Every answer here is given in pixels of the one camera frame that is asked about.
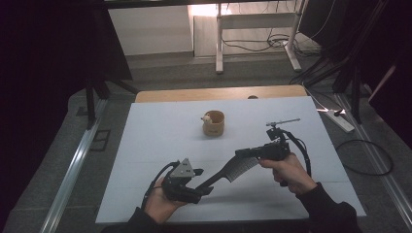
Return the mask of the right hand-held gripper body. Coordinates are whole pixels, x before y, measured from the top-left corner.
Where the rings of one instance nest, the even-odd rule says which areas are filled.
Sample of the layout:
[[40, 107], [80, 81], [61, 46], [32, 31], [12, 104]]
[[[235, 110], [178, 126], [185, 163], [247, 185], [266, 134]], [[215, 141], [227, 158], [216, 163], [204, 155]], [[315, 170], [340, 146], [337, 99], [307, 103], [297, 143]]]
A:
[[301, 144], [289, 131], [283, 130], [278, 127], [278, 124], [292, 122], [283, 120], [278, 122], [267, 122], [266, 125], [270, 126], [270, 129], [266, 131], [271, 143], [262, 146], [259, 158], [269, 159], [269, 160], [284, 160], [290, 153], [290, 146], [287, 140], [294, 142], [299, 148]]

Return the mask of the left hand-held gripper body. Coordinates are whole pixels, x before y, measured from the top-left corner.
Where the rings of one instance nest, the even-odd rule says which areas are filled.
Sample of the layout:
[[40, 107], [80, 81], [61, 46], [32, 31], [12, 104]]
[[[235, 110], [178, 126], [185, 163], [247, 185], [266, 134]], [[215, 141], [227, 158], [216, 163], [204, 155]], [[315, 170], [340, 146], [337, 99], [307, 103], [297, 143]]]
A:
[[187, 187], [187, 183], [195, 177], [187, 158], [178, 161], [163, 179], [161, 186], [164, 194], [171, 201], [197, 204], [201, 196], [195, 194], [194, 188]]

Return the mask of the black comb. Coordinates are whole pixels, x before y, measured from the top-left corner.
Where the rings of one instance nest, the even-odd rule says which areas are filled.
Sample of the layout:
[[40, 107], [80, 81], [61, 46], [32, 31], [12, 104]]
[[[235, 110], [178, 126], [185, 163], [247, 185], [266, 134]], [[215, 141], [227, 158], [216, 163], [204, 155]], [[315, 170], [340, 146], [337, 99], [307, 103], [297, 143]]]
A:
[[232, 183], [257, 164], [258, 160], [255, 157], [232, 157], [218, 173], [200, 184], [197, 189], [210, 187], [220, 179], [227, 179], [230, 183]]

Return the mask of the person's right hand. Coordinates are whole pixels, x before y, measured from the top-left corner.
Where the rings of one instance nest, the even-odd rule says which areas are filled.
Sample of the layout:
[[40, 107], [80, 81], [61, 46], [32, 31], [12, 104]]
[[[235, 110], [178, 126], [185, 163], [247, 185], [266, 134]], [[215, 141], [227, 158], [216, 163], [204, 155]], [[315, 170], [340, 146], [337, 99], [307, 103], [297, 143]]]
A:
[[274, 181], [286, 182], [291, 193], [302, 195], [314, 189], [317, 184], [307, 174], [294, 153], [290, 153], [284, 160], [273, 161], [260, 159], [258, 164], [272, 170]]

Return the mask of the person's left hand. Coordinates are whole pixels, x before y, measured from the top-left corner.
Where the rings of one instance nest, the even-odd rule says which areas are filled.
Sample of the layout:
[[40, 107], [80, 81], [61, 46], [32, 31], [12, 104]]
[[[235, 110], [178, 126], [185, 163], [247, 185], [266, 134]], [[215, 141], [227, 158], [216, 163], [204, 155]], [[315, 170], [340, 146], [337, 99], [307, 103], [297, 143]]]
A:
[[144, 207], [144, 212], [158, 224], [164, 223], [179, 208], [186, 205], [185, 202], [169, 200], [163, 193], [162, 182], [163, 178], [155, 182]]

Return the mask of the wooden cup with animal figure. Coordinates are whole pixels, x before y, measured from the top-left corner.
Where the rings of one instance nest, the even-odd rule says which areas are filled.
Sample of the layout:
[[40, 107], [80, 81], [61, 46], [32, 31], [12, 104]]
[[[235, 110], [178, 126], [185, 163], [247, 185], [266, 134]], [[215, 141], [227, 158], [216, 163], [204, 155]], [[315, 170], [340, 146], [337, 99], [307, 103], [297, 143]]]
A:
[[221, 111], [208, 111], [201, 118], [203, 133], [210, 137], [222, 136], [224, 130], [224, 114]]

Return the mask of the white table board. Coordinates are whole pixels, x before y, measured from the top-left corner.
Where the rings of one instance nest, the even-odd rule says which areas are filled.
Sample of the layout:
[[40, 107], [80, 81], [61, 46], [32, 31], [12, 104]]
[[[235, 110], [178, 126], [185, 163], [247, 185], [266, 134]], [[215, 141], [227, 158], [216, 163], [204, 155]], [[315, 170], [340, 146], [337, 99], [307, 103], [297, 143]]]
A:
[[[208, 111], [224, 114], [222, 136], [203, 133]], [[342, 166], [312, 99], [305, 97], [135, 103], [131, 106], [100, 210], [99, 223], [126, 222], [138, 208], [150, 182], [166, 164], [187, 158], [204, 170], [189, 182], [197, 187], [216, 174], [236, 150], [268, 143], [267, 122], [289, 121], [281, 128], [302, 140], [312, 177], [337, 203], [347, 202], [359, 216], [365, 211]], [[210, 195], [188, 204], [170, 218], [176, 223], [304, 219], [302, 204], [256, 166], [234, 182], [221, 179]]]

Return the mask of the white power strip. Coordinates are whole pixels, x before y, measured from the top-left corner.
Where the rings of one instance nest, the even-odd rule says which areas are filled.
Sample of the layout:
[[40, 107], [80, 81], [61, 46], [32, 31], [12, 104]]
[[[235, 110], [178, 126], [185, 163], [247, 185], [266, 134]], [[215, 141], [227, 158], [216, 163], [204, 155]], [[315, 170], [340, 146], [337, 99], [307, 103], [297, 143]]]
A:
[[334, 110], [328, 109], [320, 110], [321, 114], [324, 114], [328, 119], [335, 123], [344, 132], [350, 133], [355, 130], [355, 127], [349, 121], [347, 121], [342, 115], [334, 116], [334, 112]]

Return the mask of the wooden table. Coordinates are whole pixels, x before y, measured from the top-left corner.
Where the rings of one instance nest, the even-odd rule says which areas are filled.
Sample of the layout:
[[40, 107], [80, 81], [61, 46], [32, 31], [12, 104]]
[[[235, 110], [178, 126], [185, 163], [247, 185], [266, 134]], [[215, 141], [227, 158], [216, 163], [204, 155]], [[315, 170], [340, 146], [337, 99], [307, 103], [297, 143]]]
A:
[[136, 103], [182, 102], [248, 99], [255, 96], [262, 98], [283, 98], [306, 96], [306, 90], [301, 85], [270, 85], [220, 87], [175, 90], [140, 91], [135, 98]]

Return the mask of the dark floor hatch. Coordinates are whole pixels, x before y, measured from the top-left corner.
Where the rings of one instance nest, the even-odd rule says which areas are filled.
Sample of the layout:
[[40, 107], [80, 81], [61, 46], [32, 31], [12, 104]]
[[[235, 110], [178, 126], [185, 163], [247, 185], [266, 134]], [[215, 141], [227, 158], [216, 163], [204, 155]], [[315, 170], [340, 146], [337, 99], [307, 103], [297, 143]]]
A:
[[111, 130], [97, 130], [92, 140], [90, 151], [102, 152], [105, 151], [109, 143]]

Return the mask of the black metal stand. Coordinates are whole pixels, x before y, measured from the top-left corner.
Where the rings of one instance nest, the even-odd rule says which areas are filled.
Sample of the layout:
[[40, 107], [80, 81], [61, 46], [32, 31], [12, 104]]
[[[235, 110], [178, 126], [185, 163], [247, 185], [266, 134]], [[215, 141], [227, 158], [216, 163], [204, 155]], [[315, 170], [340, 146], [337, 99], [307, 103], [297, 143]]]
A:
[[107, 75], [89, 76], [86, 78], [87, 130], [90, 130], [97, 121], [94, 94], [97, 94], [101, 100], [107, 100], [111, 95], [107, 82], [113, 83], [135, 95], [140, 92], [138, 88], [133, 87], [125, 81], [110, 78]]
[[351, 50], [346, 56], [333, 61], [322, 55], [306, 71], [302, 71], [291, 79], [290, 83], [299, 83], [305, 87], [313, 86], [332, 75], [337, 75], [332, 84], [334, 93], [343, 93], [350, 88], [350, 111], [356, 123], [361, 124], [360, 98], [361, 98], [361, 75], [357, 62], [360, 52]]

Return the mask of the pale rod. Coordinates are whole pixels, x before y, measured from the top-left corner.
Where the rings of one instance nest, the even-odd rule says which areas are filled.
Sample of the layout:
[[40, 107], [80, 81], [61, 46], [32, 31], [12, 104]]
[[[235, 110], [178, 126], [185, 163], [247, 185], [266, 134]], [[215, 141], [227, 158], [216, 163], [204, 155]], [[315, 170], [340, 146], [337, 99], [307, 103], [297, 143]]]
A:
[[385, 94], [385, 87], [387, 86], [388, 81], [393, 76], [396, 70], [396, 65], [392, 65], [389, 70], [386, 72], [385, 76], [382, 80], [377, 84], [376, 88], [372, 91], [368, 101], [377, 101], [378, 99], [382, 99]]

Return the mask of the dark curtain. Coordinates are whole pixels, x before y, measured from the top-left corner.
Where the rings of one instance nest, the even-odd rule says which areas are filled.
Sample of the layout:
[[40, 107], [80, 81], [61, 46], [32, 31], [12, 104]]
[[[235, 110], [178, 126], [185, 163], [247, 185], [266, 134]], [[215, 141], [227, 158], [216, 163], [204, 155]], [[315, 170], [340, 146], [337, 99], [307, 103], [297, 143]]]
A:
[[0, 228], [88, 80], [131, 77], [104, 0], [0, 0]]
[[396, 65], [383, 98], [369, 105], [412, 149], [412, 0], [309, 0], [299, 31], [333, 61], [358, 50], [369, 97]]

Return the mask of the aluminium floor rail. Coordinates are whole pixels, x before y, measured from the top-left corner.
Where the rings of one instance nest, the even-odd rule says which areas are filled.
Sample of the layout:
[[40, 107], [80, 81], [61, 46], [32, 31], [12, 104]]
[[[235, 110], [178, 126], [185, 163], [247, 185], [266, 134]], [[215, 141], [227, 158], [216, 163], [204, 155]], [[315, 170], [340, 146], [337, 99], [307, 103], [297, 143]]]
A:
[[349, 166], [349, 177], [364, 207], [365, 233], [412, 233], [412, 149], [368, 104], [360, 100], [361, 124], [351, 114], [354, 139], [337, 141], [338, 154]]
[[77, 178], [82, 170], [87, 153], [97, 132], [107, 103], [107, 100], [99, 100], [97, 102], [96, 120], [92, 123], [90, 128], [85, 131], [39, 233], [55, 233], [70, 199]]

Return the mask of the white desk frame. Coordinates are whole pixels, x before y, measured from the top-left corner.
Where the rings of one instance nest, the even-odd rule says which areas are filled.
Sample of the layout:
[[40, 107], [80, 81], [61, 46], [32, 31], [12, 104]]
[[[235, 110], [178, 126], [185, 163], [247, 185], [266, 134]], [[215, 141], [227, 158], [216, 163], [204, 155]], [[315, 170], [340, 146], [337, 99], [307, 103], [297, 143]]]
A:
[[301, 66], [292, 50], [297, 28], [303, 14], [306, 0], [301, 0], [294, 13], [222, 15], [222, 4], [217, 5], [217, 50], [216, 72], [223, 72], [223, 32], [228, 29], [260, 29], [260, 28], [289, 28], [291, 33], [282, 46], [295, 72], [301, 71]]

